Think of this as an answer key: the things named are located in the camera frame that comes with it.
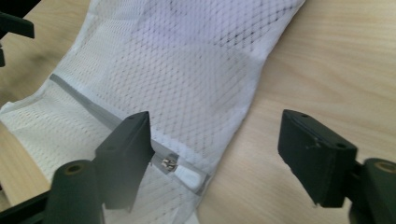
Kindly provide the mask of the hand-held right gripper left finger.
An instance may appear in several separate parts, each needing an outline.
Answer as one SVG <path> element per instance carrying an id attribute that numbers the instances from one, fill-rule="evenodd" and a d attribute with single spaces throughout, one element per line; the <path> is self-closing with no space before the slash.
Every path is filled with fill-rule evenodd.
<path id="1" fill-rule="evenodd" d="M 100 198 L 106 209 L 131 209 L 154 155 L 149 112 L 127 117 L 95 150 Z"/>

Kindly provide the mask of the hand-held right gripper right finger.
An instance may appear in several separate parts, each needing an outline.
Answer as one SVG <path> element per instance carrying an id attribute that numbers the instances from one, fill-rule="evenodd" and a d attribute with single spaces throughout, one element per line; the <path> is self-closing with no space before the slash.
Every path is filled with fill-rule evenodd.
<path id="1" fill-rule="evenodd" d="M 316 119 L 285 109 L 277 150 L 315 204 L 340 207 L 357 147 Z"/>

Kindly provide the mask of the white mesh laundry bag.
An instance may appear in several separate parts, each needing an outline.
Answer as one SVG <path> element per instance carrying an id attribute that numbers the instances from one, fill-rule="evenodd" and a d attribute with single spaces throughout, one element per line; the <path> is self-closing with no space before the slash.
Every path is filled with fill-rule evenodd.
<path id="1" fill-rule="evenodd" d="M 214 64 L 192 49 L 154 50 L 134 35 L 149 0 L 91 0 L 74 45 L 33 95 L 0 108 L 0 122 L 46 177 L 88 159 L 121 119 L 150 116 L 151 138 L 212 175 L 251 104 L 263 64 Z"/>

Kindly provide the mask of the white grey garment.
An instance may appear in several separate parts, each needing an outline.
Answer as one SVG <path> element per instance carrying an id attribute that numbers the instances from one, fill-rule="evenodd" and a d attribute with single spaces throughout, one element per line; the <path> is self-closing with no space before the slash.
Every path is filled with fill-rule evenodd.
<path id="1" fill-rule="evenodd" d="M 149 0 L 134 35 L 154 50 L 192 49 L 214 64 L 264 64 L 304 0 Z"/>

